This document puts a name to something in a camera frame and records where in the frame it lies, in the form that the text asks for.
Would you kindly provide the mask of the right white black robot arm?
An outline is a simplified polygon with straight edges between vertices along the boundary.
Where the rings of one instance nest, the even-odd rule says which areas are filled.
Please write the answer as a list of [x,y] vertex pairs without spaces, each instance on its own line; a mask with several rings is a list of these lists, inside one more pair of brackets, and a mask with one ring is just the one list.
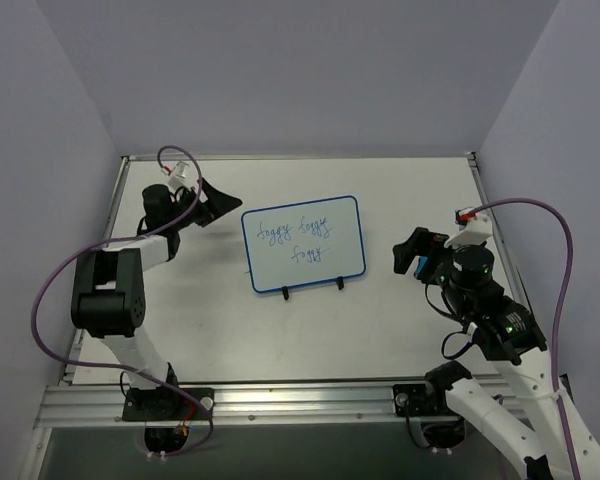
[[448,247],[447,239],[416,228],[393,247],[393,270],[405,274],[421,258],[418,279],[440,288],[444,317],[461,325],[528,421],[487,393],[455,357],[426,374],[425,403],[470,423],[523,479],[600,479],[600,444],[562,383],[552,381],[550,352],[535,318],[494,280],[494,256],[485,244]]

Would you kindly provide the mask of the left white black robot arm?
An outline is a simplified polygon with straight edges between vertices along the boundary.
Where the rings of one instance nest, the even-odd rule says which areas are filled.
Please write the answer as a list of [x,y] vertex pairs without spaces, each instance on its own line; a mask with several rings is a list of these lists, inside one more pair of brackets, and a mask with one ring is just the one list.
[[173,186],[153,184],[143,189],[142,200],[137,239],[77,258],[71,319],[124,366],[130,392],[147,395],[146,408],[159,419],[170,419],[180,411],[182,395],[173,368],[143,326],[144,273],[175,258],[181,230],[192,224],[204,228],[238,209],[242,200],[206,180],[200,190],[181,180]]

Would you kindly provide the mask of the blue whiteboard eraser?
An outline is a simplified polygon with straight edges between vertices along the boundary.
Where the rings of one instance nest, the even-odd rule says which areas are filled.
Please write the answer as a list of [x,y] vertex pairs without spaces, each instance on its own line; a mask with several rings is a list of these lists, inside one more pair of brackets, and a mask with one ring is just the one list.
[[414,270],[414,277],[421,282],[425,282],[427,279],[427,275],[428,275],[427,268],[426,268],[427,263],[428,263],[428,258],[426,256],[418,257],[418,263]]

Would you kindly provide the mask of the blue framed whiteboard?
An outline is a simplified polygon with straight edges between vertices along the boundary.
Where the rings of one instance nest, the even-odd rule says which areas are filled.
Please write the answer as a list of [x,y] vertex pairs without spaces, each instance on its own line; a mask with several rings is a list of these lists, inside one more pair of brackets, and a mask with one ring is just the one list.
[[247,210],[241,227],[258,294],[366,273],[359,204],[352,195]]

